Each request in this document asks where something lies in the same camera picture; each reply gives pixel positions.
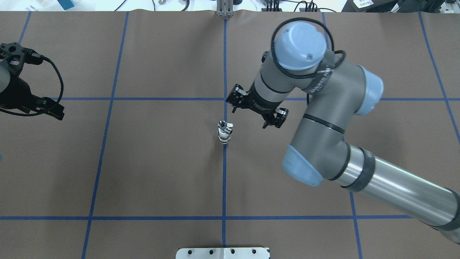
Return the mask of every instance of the light blue joint cap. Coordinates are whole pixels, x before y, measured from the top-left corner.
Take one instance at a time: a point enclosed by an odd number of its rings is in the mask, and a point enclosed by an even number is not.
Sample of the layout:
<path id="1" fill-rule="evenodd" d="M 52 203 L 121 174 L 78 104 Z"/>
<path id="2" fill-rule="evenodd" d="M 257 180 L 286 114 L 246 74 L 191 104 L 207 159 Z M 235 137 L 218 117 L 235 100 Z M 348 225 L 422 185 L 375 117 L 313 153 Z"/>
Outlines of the light blue joint cap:
<path id="1" fill-rule="evenodd" d="M 289 145 L 287 149 L 282 164 L 283 170 L 298 181 L 318 186 L 322 181 L 320 173 L 293 146 Z"/>
<path id="2" fill-rule="evenodd" d="M 364 67 L 360 66 L 364 71 L 366 80 L 366 93 L 362 100 L 361 107 L 355 113 L 356 115 L 366 115 L 371 112 L 375 105 L 380 101 L 383 94 L 383 81 L 380 77 L 367 71 Z"/>
<path id="3" fill-rule="evenodd" d="M 275 40 L 278 62 L 288 70 L 305 70 L 317 65 L 326 52 L 324 35 L 308 23 L 297 21 L 284 27 Z"/>

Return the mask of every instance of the small metal part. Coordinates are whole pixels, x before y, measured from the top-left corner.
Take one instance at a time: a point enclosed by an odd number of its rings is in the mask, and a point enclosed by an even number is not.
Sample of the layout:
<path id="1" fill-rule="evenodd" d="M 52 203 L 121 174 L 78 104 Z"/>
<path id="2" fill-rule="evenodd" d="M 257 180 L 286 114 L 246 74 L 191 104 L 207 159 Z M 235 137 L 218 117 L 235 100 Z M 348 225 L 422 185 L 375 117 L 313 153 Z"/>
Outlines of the small metal part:
<path id="1" fill-rule="evenodd" d="M 217 0 L 216 15 L 224 18 L 233 16 L 233 0 Z"/>
<path id="2" fill-rule="evenodd" d="M 176 259 L 269 259 L 268 247 L 228 247 L 228 248 L 182 248 L 176 253 Z"/>
<path id="3" fill-rule="evenodd" d="M 217 124 L 217 133 L 219 140 L 222 144 L 227 144 L 231 139 L 231 133 L 233 132 L 233 123 L 228 123 L 224 120 L 219 121 Z"/>

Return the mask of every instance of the metal bracket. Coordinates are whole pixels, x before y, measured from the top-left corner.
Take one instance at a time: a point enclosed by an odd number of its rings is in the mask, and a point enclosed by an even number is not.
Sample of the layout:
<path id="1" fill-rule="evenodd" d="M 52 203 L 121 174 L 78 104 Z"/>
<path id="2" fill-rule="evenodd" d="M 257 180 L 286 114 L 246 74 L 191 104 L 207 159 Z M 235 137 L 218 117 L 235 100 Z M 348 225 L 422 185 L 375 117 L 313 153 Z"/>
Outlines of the metal bracket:
<path id="1" fill-rule="evenodd" d="M 233 0 L 217 0 L 216 15 L 224 18 L 233 16 Z"/>
<path id="2" fill-rule="evenodd" d="M 270 249 L 265 247 L 238 248 L 182 248 L 176 259 L 270 259 Z"/>

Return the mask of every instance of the cable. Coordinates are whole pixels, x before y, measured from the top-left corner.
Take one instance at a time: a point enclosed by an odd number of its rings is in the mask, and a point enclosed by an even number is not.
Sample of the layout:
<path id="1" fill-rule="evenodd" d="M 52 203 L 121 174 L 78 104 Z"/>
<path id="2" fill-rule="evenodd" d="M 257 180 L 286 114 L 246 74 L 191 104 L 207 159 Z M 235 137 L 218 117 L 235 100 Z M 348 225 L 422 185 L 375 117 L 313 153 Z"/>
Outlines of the cable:
<path id="1" fill-rule="evenodd" d="M 121 5 L 120 5 L 119 7 L 117 7 L 117 8 L 115 9 L 115 11 L 117 11 L 125 2 L 126 2 L 126 0 L 123 0 L 123 3 L 121 3 Z"/>
<path id="2" fill-rule="evenodd" d="M 295 12 L 295 10 L 297 10 L 297 7 L 298 7 L 301 3 L 305 3 L 305 9 L 307 9 L 307 6 L 308 6 L 307 1 L 300 1 L 300 2 L 297 2 L 297 5 L 296 5 L 295 8 L 294 8 L 294 12 Z"/>
<path id="3" fill-rule="evenodd" d="M 278 58 L 276 57 L 276 53 L 275 53 L 275 37 L 278 33 L 278 31 L 286 24 L 288 23 L 291 23 L 291 22 L 296 22 L 296 21 L 306 21 L 306 22 L 310 22 L 310 23 L 314 23 L 314 24 L 318 24 L 319 26 L 321 26 L 325 31 L 326 33 L 328 34 L 329 36 L 329 39 L 331 41 L 331 50 L 334 51 L 334 40 L 332 38 L 332 34 L 331 32 L 329 31 L 329 29 L 320 21 L 317 21 L 315 19 L 311 19 L 311 18 L 305 18 L 305 17 L 297 17 L 297 18 L 292 18 L 292 19 L 289 19 L 289 20 L 286 20 L 284 22 L 282 22 L 280 25 L 278 25 L 278 27 L 275 29 L 275 31 L 273 32 L 273 35 L 271 37 L 271 42 L 270 42 L 270 51 L 271 51 L 271 54 L 272 54 L 272 57 L 273 57 L 273 62 L 275 63 L 275 66 L 278 68 L 279 71 L 281 71 L 284 75 L 290 77 L 290 78 L 294 78 L 294 79 L 307 79 L 307 78 L 312 78 L 315 76 L 316 73 L 311 73 L 311 74 L 308 74 L 308 75 L 294 75 L 294 74 L 291 74 L 289 73 L 285 68 L 283 68 L 280 63 L 278 62 Z M 343 60 L 345 59 L 345 51 L 343 50 L 338 50 L 338 51 L 334 51 L 334 53 L 340 53 L 342 54 L 342 57 L 339 59 L 339 61 L 335 64 L 335 67 L 336 68 L 337 66 L 339 66 Z"/>
<path id="4" fill-rule="evenodd" d="M 4 113 L 11 114 L 11 115 L 16 115 L 16 116 L 22 116 L 22 117 L 31 117 L 31 116 L 37 116 L 37 115 L 43 114 L 43 113 L 45 113 L 45 112 L 47 112 L 47 111 L 49 111 L 49 110 L 52 110 L 54 107 L 56 107 L 56 106 L 59 104 L 59 102 L 60 102 L 61 99 L 62 99 L 62 95 L 64 94 L 64 82 L 63 82 L 63 80 L 62 80 L 61 73 L 59 73 L 58 68 L 57 68 L 56 65 L 51 61 L 51 59 L 49 59 L 49 58 L 47 58 L 47 57 L 45 57 L 45 56 L 43 56 L 43 55 L 41 55 L 41 58 L 42 58 L 44 61 L 50 63 L 50 64 L 53 66 L 54 70 L 56 71 L 57 76 L 59 77 L 59 82 L 61 83 L 61 91 L 59 92 L 59 97 L 58 97 L 58 99 L 56 100 L 56 103 L 55 103 L 53 106 L 51 106 L 51 108 L 49 108 L 49 109 L 44 109 L 44 110 L 41 110 L 41 111 L 39 111 L 39 112 L 37 112 L 37 113 L 32 113 L 32 114 L 10 112 L 10 111 L 8 111 L 8 110 L 1 109 L 1 108 L 0 108 L 0 112 L 4 112 Z"/>
<path id="5" fill-rule="evenodd" d="M 315 9 L 312 9 L 311 12 L 315 12 L 316 10 L 321 10 L 321 9 L 337 12 L 337 11 L 334 11 L 334 10 L 329 9 L 329 8 L 315 8 Z"/>
<path id="6" fill-rule="evenodd" d="M 187 10 L 187 8 L 189 8 L 189 5 L 190 5 L 190 0 L 186 0 L 187 2 L 185 3 L 185 7 L 184 9 L 181 10 L 181 12 L 184 12 L 185 10 Z"/>

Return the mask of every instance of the silver metal tube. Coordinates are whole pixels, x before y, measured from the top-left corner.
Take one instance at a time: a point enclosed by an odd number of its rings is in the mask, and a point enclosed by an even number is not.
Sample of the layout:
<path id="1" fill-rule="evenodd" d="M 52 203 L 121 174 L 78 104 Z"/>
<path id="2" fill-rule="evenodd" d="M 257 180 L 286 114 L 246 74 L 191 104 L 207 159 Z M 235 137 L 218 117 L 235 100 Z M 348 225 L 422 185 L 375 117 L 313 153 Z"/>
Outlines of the silver metal tube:
<path id="1" fill-rule="evenodd" d="M 451 222 L 457 211 L 457 201 L 449 190 L 378 157 L 374 176 L 361 193 L 432 226 Z"/>
<path id="2" fill-rule="evenodd" d="M 335 181 L 342 186 L 351 185 L 361 174 L 363 164 L 364 154 L 362 153 L 362 150 L 357 147 L 350 146 L 350 161 L 348 161 L 348 165 L 342 175 Z"/>

